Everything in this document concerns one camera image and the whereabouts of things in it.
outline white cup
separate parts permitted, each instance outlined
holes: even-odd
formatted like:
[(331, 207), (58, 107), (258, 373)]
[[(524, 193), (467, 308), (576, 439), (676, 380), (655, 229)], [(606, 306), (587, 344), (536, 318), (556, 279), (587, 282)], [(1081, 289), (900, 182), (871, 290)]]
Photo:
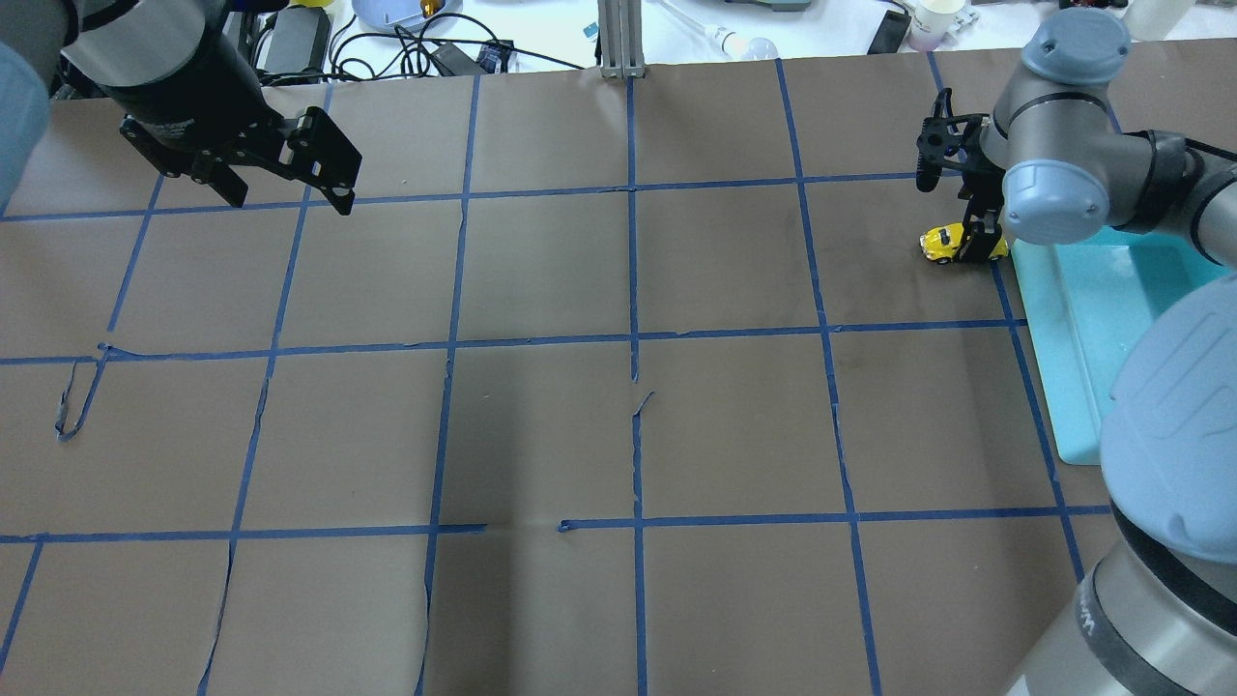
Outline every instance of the white cup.
[(917, 0), (907, 46), (920, 52), (935, 51), (964, 5), (966, 0)]

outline light blue cap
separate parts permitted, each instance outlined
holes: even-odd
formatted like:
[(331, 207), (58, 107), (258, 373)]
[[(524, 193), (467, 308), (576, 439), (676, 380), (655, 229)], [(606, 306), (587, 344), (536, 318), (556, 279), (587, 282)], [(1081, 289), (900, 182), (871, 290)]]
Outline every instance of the light blue cap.
[(51, 105), (47, 87), (35, 68), (16, 51), (0, 42), (0, 205), (9, 200), (30, 152), (47, 130)]
[(1004, 230), (1032, 244), (1074, 244), (1103, 226), (1108, 192), (1091, 172), (1059, 159), (1027, 159), (1006, 172)]
[(1061, 10), (1039, 25), (1022, 48), (1022, 62), (1044, 79), (1061, 84), (1112, 82), (1129, 54), (1129, 30), (1095, 7)]
[(1121, 512), (1174, 551), (1237, 565), (1237, 274), (1164, 312), (1112, 399), (1100, 459)]

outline turquoise bin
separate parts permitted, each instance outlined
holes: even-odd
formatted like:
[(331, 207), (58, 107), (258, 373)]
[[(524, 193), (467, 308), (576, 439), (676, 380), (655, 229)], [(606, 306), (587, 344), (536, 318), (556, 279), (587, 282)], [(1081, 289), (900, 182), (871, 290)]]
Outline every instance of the turquoise bin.
[(1108, 393), (1138, 339), (1174, 302), (1228, 271), (1189, 241), (1103, 227), (1086, 241), (1014, 241), (1013, 262), (1061, 460), (1100, 464)]

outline yellow object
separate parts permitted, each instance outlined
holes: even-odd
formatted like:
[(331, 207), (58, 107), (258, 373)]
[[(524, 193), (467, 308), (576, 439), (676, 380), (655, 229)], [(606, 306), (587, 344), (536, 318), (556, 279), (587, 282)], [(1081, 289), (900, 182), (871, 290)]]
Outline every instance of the yellow object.
[[(957, 251), (962, 247), (964, 231), (962, 223), (933, 227), (919, 236), (919, 248), (929, 261), (948, 263), (957, 257)], [(1009, 244), (1002, 236), (988, 255), (988, 260), (995, 261), (1008, 255)]]

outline yellow toy car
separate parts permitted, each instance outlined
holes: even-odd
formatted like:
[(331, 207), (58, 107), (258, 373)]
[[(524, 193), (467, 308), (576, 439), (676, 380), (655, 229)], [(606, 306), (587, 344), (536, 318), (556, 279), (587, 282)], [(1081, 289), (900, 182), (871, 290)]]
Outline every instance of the yellow toy car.
[[(1009, 255), (1009, 244), (999, 232), (985, 232), (982, 221), (974, 221), (974, 231), (962, 223), (933, 227), (919, 236), (924, 257), (938, 263), (954, 261), (996, 261)], [(998, 236), (993, 244), (991, 236)]]

